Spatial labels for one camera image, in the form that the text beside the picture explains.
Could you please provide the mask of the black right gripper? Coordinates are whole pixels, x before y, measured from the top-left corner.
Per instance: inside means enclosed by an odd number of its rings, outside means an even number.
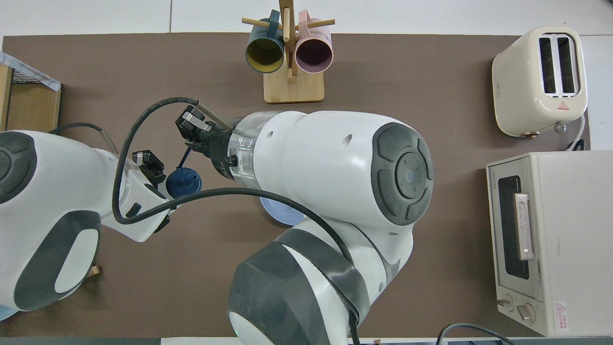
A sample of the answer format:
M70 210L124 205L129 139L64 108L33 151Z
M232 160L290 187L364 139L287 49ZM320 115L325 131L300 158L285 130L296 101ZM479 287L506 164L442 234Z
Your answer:
M185 140L186 146L191 150L206 155L211 161L215 170L225 178L234 180L228 162L228 143L232 135L232 130L223 127L213 127L215 123L209 124L205 121L205 115L193 106L188 106L184 110L184 118L181 116L175 121L181 136ZM149 180L151 185L158 186L164 182L164 164L150 150L134 151L132 161L139 166L141 172ZM162 219L154 233L158 233L170 223L170 216L166 215Z

